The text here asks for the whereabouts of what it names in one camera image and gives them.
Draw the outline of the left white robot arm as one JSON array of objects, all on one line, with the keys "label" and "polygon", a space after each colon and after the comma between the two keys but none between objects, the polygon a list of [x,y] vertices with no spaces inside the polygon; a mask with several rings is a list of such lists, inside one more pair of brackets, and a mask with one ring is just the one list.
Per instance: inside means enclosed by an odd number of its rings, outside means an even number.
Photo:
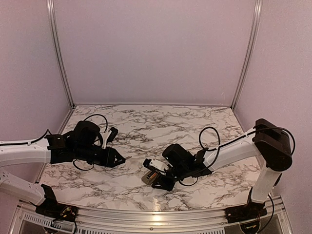
[{"label": "left white robot arm", "polygon": [[58,164],[85,161],[90,165],[113,168],[125,163],[126,159],[114,148],[108,147],[117,135],[112,127],[100,133],[95,123],[79,121],[74,130],[63,135],[41,136],[26,142],[5,142],[0,145],[0,191],[31,202],[42,208],[51,217],[60,215],[61,205],[57,203],[50,186],[34,184],[5,170],[6,166],[26,163]]}]

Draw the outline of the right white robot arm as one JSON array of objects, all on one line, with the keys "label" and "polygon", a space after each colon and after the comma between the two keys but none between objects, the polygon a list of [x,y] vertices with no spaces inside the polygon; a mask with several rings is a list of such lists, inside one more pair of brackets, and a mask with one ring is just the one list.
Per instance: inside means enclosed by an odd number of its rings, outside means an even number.
[{"label": "right white robot arm", "polygon": [[171,144],[162,153],[167,164],[146,159],[143,166],[159,175],[153,188],[171,191],[176,182],[188,177],[208,176],[234,162],[260,156],[265,164],[251,189],[250,201],[242,206],[241,211],[245,218],[252,218],[260,211],[260,204],[265,202],[282,173],[292,165],[294,151],[293,134],[261,118],[253,128],[227,143],[218,143],[212,149],[203,147],[195,155],[179,144]]}]

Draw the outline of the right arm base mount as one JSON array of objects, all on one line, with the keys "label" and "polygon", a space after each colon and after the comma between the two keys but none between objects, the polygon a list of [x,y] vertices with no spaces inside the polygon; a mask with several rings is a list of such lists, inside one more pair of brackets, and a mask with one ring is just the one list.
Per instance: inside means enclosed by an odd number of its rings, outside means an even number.
[{"label": "right arm base mount", "polygon": [[257,219],[261,216],[267,215],[267,213],[268,212],[264,206],[250,207],[247,205],[240,205],[225,209],[225,215],[228,223]]}]

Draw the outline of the grey remote control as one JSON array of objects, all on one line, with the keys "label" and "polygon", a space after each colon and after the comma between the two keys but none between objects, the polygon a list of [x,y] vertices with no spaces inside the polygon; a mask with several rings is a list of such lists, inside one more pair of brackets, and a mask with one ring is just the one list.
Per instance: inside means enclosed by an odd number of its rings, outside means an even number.
[{"label": "grey remote control", "polygon": [[160,177],[162,176],[162,174],[159,174],[159,173],[156,173],[158,174],[157,177],[153,178],[153,179],[150,179],[150,176],[152,174],[154,174],[156,172],[153,172],[153,171],[148,171],[146,174],[144,174],[141,178],[141,181],[143,183],[145,183],[146,185],[149,185],[149,186],[152,186],[154,183],[158,182],[158,180],[160,179]]}]

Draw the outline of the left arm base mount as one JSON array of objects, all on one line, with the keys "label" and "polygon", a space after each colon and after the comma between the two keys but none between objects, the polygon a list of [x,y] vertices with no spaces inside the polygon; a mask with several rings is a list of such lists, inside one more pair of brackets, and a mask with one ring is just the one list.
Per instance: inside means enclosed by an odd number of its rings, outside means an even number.
[{"label": "left arm base mount", "polygon": [[45,201],[36,207],[35,212],[53,218],[54,220],[74,222],[77,217],[78,207],[58,202]]}]

